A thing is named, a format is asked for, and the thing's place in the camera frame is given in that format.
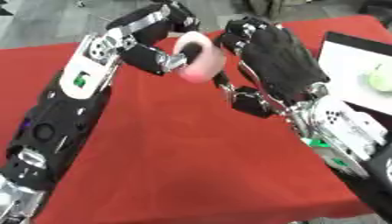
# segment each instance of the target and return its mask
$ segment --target screw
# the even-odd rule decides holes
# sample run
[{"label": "screw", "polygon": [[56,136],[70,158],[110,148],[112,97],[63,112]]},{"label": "screw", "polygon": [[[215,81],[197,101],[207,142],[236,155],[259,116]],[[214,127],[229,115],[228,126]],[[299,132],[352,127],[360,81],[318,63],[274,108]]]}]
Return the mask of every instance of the screw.
[{"label": "screw", "polygon": [[52,99],[54,96],[56,96],[56,93],[54,91],[49,91],[47,94],[47,98]]},{"label": "screw", "polygon": [[84,112],[86,111],[86,109],[85,108],[78,108],[78,110],[77,110],[77,112],[76,112],[76,114],[78,115],[78,116],[81,116],[81,115],[83,115],[84,114]]}]

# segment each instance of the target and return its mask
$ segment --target robotic arm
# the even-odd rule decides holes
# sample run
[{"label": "robotic arm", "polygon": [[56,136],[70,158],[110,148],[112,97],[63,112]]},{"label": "robotic arm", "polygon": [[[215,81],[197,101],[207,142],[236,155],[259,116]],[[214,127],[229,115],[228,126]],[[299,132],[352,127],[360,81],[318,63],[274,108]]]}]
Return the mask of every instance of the robotic arm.
[{"label": "robotic arm", "polygon": [[332,172],[385,221],[392,223],[392,139],[370,115],[328,93],[328,77],[299,40],[281,25],[245,17],[230,21],[215,40],[240,57],[253,87],[214,77],[233,109],[283,116]]},{"label": "robotic arm", "polygon": [[171,56],[152,45],[170,31],[192,31],[199,23],[181,3],[164,1],[81,41],[10,141],[0,169],[0,223],[26,224],[40,212],[97,124],[122,61],[158,75],[182,67],[194,48]]},{"label": "robotic arm", "polygon": [[[27,224],[39,214],[99,120],[123,62],[162,76],[213,52],[192,41],[174,55],[153,46],[169,31],[200,24],[181,3],[155,2],[110,23],[103,35],[87,35],[25,115],[0,169],[0,224]],[[328,93],[328,77],[302,44],[283,27],[250,17],[230,21],[214,43],[241,58],[239,70],[253,85],[235,87],[223,71],[213,78],[232,108],[285,117],[362,201],[392,221],[389,132]]]}]

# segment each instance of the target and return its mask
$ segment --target green led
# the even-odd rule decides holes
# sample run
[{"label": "green led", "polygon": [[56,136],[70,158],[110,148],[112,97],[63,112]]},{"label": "green led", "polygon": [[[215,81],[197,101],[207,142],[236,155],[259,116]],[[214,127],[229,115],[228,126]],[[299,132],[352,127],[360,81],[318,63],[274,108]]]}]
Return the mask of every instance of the green led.
[{"label": "green led", "polygon": [[335,157],[332,159],[333,162],[335,162],[335,164],[337,165],[341,165],[341,166],[348,166],[348,164],[346,164],[345,162],[343,162],[343,160],[341,160],[338,157]]},{"label": "green led", "polygon": [[329,148],[330,145],[320,139],[301,138],[301,140],[310,147]]},{"label": "green led", "polygon": [[312,139],[311,142],[309,143],[309,146],[311,146],[311,147],[322,147],[322,148],[330,147],[328,143],[326,143],[326,142],[324,142],[323,140],[320,140],[320,139]]},{"label": "green led", "polygon": [[76,79],[73,81],[73,84],[77,86],[78,88],[83,88],[84,85],[86,85],[86,80],[83,79],[83,75],[78,75]]}]

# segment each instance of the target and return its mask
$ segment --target table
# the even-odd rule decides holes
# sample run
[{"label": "table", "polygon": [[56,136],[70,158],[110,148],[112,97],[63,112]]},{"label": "table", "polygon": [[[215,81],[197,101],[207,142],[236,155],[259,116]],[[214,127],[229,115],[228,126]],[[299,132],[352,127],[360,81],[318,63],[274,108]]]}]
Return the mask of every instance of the table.
[{"label": "table", "polygon": [[[325,31],[392,43],[368,16],[284,26],[315,54]],[[174,41],[160,46],[169,51]],[[0,51],[2,149],[75,47]],[[234,58],[227,69],[244,82]],[[277,224],[370,212],[282,118],[233,111],[211,83],[124,66],[107,110],[37,223]]]}]

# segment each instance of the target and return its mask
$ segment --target soft pink foam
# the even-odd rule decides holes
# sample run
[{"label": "soft pink foam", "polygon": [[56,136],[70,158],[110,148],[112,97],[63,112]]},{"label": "soft pink foam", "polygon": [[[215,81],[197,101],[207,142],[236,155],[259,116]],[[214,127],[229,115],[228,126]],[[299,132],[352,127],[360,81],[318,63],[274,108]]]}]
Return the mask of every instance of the soft pink foam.
[{"label": "soft pink foam", "polygon": [[189,43],[201,45],[202,51],[191,65],[179,71],[179,75],[194,83],[210,81],[225,65],[226,58],[223,52],[208,37],[196,31],[190,31],[179,38],[173,52],[181,52]]}]

